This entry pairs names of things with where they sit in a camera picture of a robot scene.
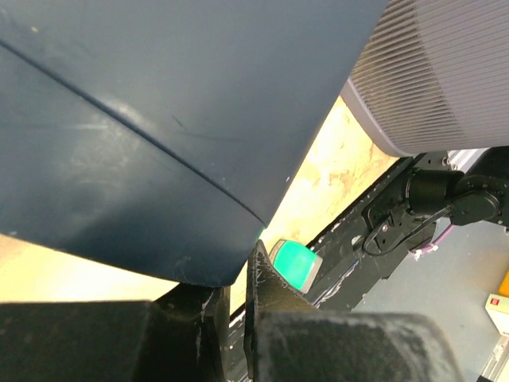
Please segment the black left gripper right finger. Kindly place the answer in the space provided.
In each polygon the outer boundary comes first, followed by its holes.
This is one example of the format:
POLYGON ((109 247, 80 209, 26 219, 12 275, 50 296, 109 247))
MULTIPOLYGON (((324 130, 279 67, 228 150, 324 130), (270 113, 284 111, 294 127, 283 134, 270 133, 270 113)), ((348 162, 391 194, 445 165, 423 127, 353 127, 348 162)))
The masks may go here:
POLYGON ((420 314, 319 310, 275 270, 247 262, 244 352, 253 381, 462 381, 441 329, 420 314))

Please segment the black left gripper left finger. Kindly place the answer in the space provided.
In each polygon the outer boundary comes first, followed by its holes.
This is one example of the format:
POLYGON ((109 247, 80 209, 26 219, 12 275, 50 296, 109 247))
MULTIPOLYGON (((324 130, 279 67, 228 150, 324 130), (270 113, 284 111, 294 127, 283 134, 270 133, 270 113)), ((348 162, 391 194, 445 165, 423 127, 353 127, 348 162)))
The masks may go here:
POLYGON ((223 381, 230 291, 1 305, 3 381, 223 381))

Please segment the dark blue round bin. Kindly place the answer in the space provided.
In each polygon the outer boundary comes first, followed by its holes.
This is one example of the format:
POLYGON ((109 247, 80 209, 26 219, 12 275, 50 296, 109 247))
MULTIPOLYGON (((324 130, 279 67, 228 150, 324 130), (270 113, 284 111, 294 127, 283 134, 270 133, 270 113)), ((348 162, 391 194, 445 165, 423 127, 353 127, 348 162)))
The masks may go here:
POLYGON ((231 285, 385 7, 2 2, 2 233, 231 285))

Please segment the grey slatted square basket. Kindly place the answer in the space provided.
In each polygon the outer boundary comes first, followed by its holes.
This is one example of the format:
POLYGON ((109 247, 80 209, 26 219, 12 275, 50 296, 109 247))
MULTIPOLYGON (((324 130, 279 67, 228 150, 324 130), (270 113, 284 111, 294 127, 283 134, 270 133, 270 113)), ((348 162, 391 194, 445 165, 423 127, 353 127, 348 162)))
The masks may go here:
POLYGON ((507 2, 389 2, 340 95, 393 157, 507 145, 507 2))

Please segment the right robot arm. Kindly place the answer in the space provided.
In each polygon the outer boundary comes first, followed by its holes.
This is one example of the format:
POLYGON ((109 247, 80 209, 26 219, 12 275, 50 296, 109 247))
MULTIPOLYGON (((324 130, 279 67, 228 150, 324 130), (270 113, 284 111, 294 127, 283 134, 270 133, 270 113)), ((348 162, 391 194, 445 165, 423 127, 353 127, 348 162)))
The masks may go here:
POLYGON ((467 172, 413 167, 364 210, 371 230, 364 253, 383 256, 442 217, 453 226, 480 221, 508 226, 508 148, 484 151, 467 172))

